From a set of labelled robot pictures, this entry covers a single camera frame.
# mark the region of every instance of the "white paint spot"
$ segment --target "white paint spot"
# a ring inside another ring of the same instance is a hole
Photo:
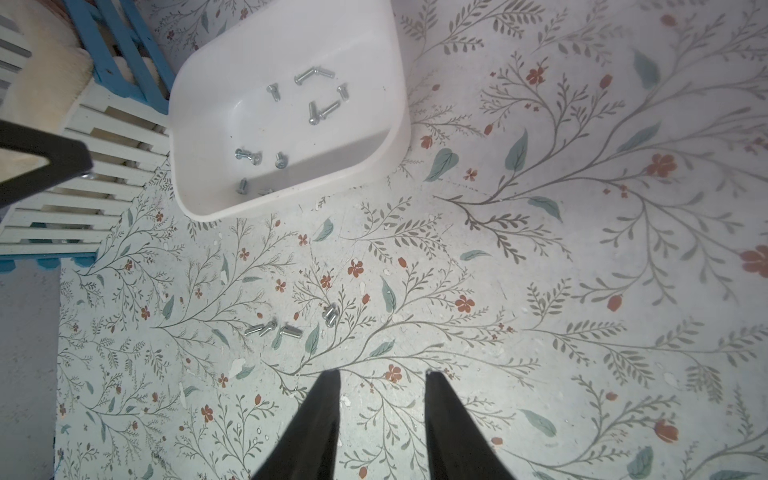
[[[232,368],[230,368],[230,374],[227,376],[233,379],[243,369],[243,365],[245,365],[245,359],[232,360]]]

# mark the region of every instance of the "red flower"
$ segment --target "red flower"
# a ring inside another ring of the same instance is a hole
[[[662,157],[661,154],[654,154],[650,161],[653,163],[646,169],[649,175],[667,178],[670,172],[677,170],[677,164],[674,163],[672,155],[667,154]]]
[[[744,268],[749,273],[759,273],[768,278],[768,245],[758,245],[755,250],[747,250],[740,255]]]
[[[346,269],[346,274],[347,274],[347,275],[354,275],[354,276],[355,276],[355,278],[357,278],[358,276],[360,276],[360,274],[361,274],[362,272],[363,272],[363,270],[362,270],[362,262],[360,262],[360,261],[359,261],[359,262],[357,262],[357,264],[355,265],[355,260],[352,260],[352,262],[351,262],[351,263],[350,263],[350,265],[349,265],[349,268],[348,268],[348,269]]]
[[[666,443],[674,443],[677,441],[677,428],[672,425],[666,425],[667,420],[661,419],[654,425],[654,432],[656,436],[664,440]]]
[[[472,307],[475,306],[475,302],[472,299],[467,299],[466,295],[459,295],[455,303],[459,312],[469,313],[472,311]]]
[[[397,381],[402,378],[402,375],[400,374],[400,367],[390,364],[389,371],[384,374],[384,378],[392,383],[397,383]]]
[[[528,80],[528,83],[531,85],[537,85],[544,83],[544,69],[542,67],[539,67],[538,70],[535,68],[531,69],[531,72],[528,73],[528,77],[525,77],[525,80]]]
[[[606,74],[606,75],[603,77],[603,79],[602,79],[602,80],[600,80],[600,88],[602,88],[603,90],[605,90],[606,88],[608,88],[608,87],[611,85],[611,80],[613,80],[613,79],[614,79],[614,78],[613,78],[613,77],[611,77],[609,74]]]
[[[203,418],[205,419],[206,423],[212,422],[214,420],[214,411],[208,405],[200,409],[200,413],[203,414]]]
[[[677,25],[677,20],[675,20],[675,18],[672,15],[662,15],[661,18],[659,18],[659,20],[661,20],[661,23],[666,25],[667,27],[674,27],[675,25]]]

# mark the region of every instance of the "floral patterned floor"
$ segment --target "floral patterned floor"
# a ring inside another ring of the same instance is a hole
[[[261,6],[140,2],[176,68]],[[762,2],[393,8],[389,178],[201,224],[161,169],[62,268],[57,477],[242,480],[333,368],[337,478],[427,476],[428,369],[518,478],[768,475]]]

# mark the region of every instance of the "silver screw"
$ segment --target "silver screw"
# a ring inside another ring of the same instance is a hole
[[[320,117],[317,116],[317,105],[314,101],[310,102],[310,125],[317,125],[320,123]]]
[[[240,186],[239,186],[239,187],[237,188],[237,190],[235,190],[235,191],[236,191],[237,193],[239,193],[240,195],[245,195],[245,194],[247,194],[247,193],[248,193],[248,180],[247,180],[247,179],[245,179],[245,178],[244,178],[244,179],[242,179],[242,180],[240,181]]]
[[[285,325],[280,329],[280,335],[292,336],[295,339],[300,339],[303,332],[297,329],[295,326]]]
[[[323,77],[328,77],[328,78],[335,78],[336,77],[336,74],[334,72],[332,72],[331,70],[326,70],[323,67],[315,67],[315,73],[317,73],[318,75],[322,75]]]
[[[288,166],[288,157],[285,156],[285,154],[281,151],[277,152],[277,161],[275,162],[275,167],[279,169],[283,169]]]
[[[338,107],[341,107],[341,102],[338,100],[334,101],[328,108],[325,108],[323,111],[320,112],[320,118],[325,120],[326,117],[328,117],[328,115],[330,115],[330,113],[336,110]]]
[[[339,92],[339,95],[341,95],[341,99],[342,100],[344,100],[344,101],[348,101],[349,100],[349,92],[346,90],[346,84],[339,85],[339,87],[336,89],[336,91]]]
[[[277,90],[277,84],[271,84],[266,88],[266,91],[270,92],[272,94],[272,98],[275,99],[275,101],[280,101],[280,92]]]
[[[293,77],[293,81],[295,81],[297,85],[301,85],[307,78],[311,77],[314,74],[315,74],[315,68],[310,67],[310,69],[305,71],[304,73],[298,74],[297,76]]]

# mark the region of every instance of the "metal bolt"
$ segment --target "metal bolt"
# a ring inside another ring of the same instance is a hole
[[[323,67],[315,67],[315,73],[317,73],[318,75],[322,75],[323,77],[328,77],[328,78],[335,78],[336,77],[335,73],[333,73],[331,70],[326,70]]]
[[[272,94],[272,98],[274,98],[275,101],[280,101],[280,92],[277,90],[277,84],[267,86],[266,91]]]
[[[280,329],[280,335],[288,335],[295,339],[300,339],[303,335],[303,332],[297,329],[295,326],[285,325]]]
[[[348,101],[349,100],[349,92],[346,90],[346,84],[339,85],[339,87],[336,89],[336,91],[339,92],[339,95],[341,95],[341,99],[342,100],[344,100],[344,101]]]
[[[293,77],[293,81],[295,81],[297,85],[301,85],[307,78],[311,77],[314,74],[315,74],[315,68],[310,67],[310,69],[305,71],[304,73]]]
[[[336,110],[338,107],[341,107],[341,102],[338,100],[334,101],[328,108],[325,108],[320,112],[320,118],[325,120],[326,117],[328,117],[328,115],[330,115],[330,113]]]
[[[320,117],[317,116],[317,105],[314,101],[310,102],[310,125],[317,125],[320,123]]]
[[[285,156],[285,154],[281,151],[277,152],[277,161],[275,162],[275,167],[279,169],[283,169],[288,166],[288,157]]]
[[[264,327],[261,333],[259,333],[259,336],[265,336],[267,332],[270,332],[276,328],[277,328],[277,320],[272,320]]]
[[[237,193],[239,193],[240,195],[245,195],[245,194],[247,194],[247,193],[248,193],[248,180],[247,180],[247,179],[245,179],[245,178],[244,178],[244,179],[242,179],[242,180],[240,181],[240,186],[239,186],[239,187],[237,188],[237,190],[235,190],[235,191],[236,191]]]
[[[331,303],[323,311],[323,320],[326,321],[326,326],[333,327],[336,325],[336,320],[339,318],[339,306],[335,303]]]

